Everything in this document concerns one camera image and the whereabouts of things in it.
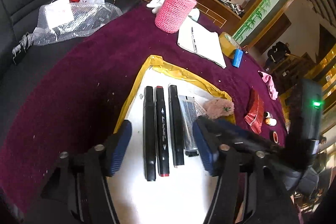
yellow tape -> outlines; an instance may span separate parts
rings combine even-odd
[[[152,66],[153,70],[163,73],[167,76],[173,77],[175,79],[179,80],[185,80],[187,82],[192,83],[193,85],[201,88],[202,90],[207,91],[210,93],[213,97],[221,97],[228,99],[232,101],[231,97],[225,92],[221,91],[218,88],[216,88],[214,85],[209,83],[208,81],[204,80],[203,78],[199,77],[196,74],[193,74],[192,72],[180,68],[178,66],[175,66],[173,64],[170,64],[162,59],[161,56],[158,55],[151,55],[147,58],[145,63],[142,65],[135,81],[132,87],[132,90],[130,94],[128,95],[118,118],[117,124],[115,125],[114,133],[118,131],[120,128],[121,123],[126,117],[127,111],[129,107],[131,106],[131,103],[134,99],[134,97],[137,95],[138,89],[141,85],[141,81],[143,76],[145,75],[146,70],[149,69],[149,67]],[[226,119],[229,122],[236,123],[236,119],[234,115],[230,115],[226,117]]]

white notebook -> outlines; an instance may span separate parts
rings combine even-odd
[[[191,28],[193,28],[195,47]],[[190,17],[187,17],[180,27],[177,44],[189,52],[196,53],[226,68],[218,34],[209,32]]]

screw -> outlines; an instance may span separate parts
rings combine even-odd
[[[102,151],[102,150],[105,149],[105,146],[103,146],[102,144],[98,144],[98,145],[96,145],[96,146],[94,147],[94,149],[95,149],[96,151]]]
[[[61,158],[61,159],[65,159],[65,158],[67,158],[69,156],[69,153],[68,152],[62,152],[61,154],[59,154],[59,157]]]
[[[221,144],[219,149],[223,151],[229,151],[230,147],[227,144]]]
[[[263,157],[265,157],[265,153],[264,153],[263,151],[257,151],[255,154],[256,154],[257,157],[259,157],[259,158],[263,158]]]

green led indicator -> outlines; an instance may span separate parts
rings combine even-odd
[[[321,102],[313,102],[313,106],[315,107],[321,106]]]

pink bottle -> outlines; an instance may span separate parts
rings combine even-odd
[[[196,0],[165,0],[155,25],[167,33],[177,32],[196,3]]]

